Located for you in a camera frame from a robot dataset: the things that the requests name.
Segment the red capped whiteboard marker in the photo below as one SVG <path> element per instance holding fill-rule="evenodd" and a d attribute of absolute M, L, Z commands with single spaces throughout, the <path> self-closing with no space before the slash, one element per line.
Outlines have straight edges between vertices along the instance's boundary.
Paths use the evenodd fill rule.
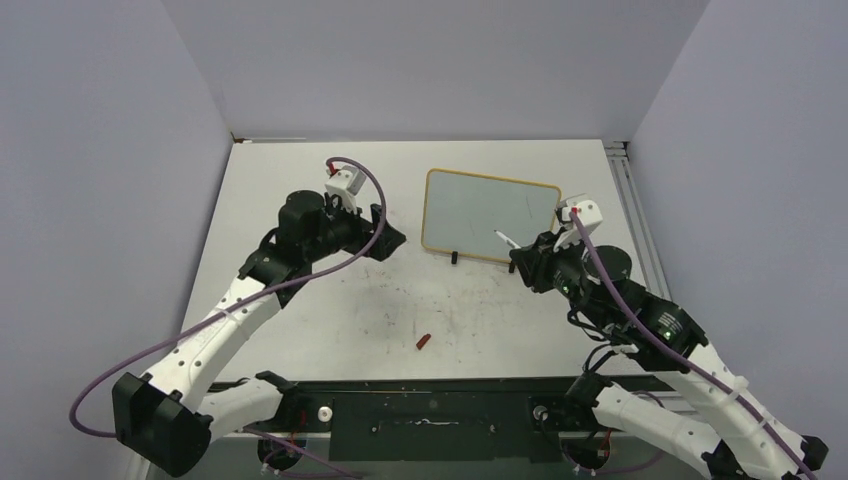
<path fill-rule="evenodd" d="M 494 233 L 495 233 L 495 234 L 496 234 L 496 235 L 497 235 L 497 236 L 498 236 L 501 240 L 503 240 L 503 241 L 504 241 L 504 243 L 505 243 L 505 244 L 506 244 L 506 245 L 507 245 L 510 249 L 520 249 L 520 248 L 521 248 L 521 246 L 520 246 L 520 245 L 519 245 L 516 241 L 514 241 L 513 239 L 511 239 L 510 237 L 508 237 L 508 236 L 507 236 L 506 234 L 504 234 L 503 232 L 501 232 L 501 231 L 499 231 L 499 230 L 495 230 L 495 231 L 494 231 Z"/>

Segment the yellow framed whiteboard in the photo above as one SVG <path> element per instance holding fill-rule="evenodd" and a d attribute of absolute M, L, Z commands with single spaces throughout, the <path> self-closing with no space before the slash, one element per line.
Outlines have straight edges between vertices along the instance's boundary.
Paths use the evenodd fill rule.
<path fill-rule="evenodd" d="M 433 168 L 426 175 L 421 246 L 507 263 L 511 249 L 494 231 L 527 245 L 555 225 L 561 199 L 555 185 Z"/>

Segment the red marker cap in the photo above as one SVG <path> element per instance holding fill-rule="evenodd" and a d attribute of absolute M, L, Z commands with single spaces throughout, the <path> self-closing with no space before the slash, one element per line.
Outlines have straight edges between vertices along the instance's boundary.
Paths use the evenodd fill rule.
<path fill-rule="evenodd" d="M 422 336 L 422 337 L 421 337 L 421 338 L 420 338 L 420 339 L 416 342 L 416 348 L 417 348 L 418 350 L 423 349 L 423 348 L 424 348 L 424 346 L 425 346 L 425 345 L 429 342 L 429 340 L 430 340 L 431 338 L 432 338 L 432 335 L 431 335 L 431 334 L 429 334 L 429 333 L 427 333 L 427 334 L 423 335 L 423 336 Z"/>

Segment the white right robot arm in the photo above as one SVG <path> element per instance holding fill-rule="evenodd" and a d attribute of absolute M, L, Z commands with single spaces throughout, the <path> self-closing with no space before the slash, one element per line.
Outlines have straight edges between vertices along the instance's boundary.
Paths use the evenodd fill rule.
<path fill-rule="evenodd" d="M 824 441 L 775 419 L 682 307 L 631 279 L 624 250 L 595 246 L 577 229 L 543 232 L 523 247 L 505 242 L 526 287 L 563 295 L 571 324 L 635 361 L 700 416 L 667 410 L 587 367 L 565 402 L 573 425 L 629 433 L 706 479 L 812 479 L 823 466 Z"/>

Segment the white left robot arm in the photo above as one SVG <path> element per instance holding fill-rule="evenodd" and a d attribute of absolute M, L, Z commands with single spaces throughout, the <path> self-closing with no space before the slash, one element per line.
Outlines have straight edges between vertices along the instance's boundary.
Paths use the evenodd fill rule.
<path fill-rule="evenodd" d="M 142 375 L 123 374 L 111 390 L 118 442 L 173 477 L 189 472 L 222 436 L 263 421 L 290 428 L 298 403 L 282 377 L 261 372 L 226 392 L 210 387 L 250 337 L 317 278 L 313 266 L 340 251 L 383 261 L 406 237 L 390 226 L 386 203 L 344 209 L 338 194 L 289 194 L 269 230 L 207 317 L 167 342 L 168 353 Z"/>

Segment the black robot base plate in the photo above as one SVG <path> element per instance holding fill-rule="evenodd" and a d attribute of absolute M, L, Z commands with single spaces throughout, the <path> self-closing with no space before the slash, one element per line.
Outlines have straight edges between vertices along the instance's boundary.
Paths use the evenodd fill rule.
<path fill-rule="evenodd" d="M 307 381 L 287 391 L 267 433 L 325 438 L 332 461 L 557 462 L 566 441 L 600 439 L 588 410 L 570 406 L 571 377 Z"/>

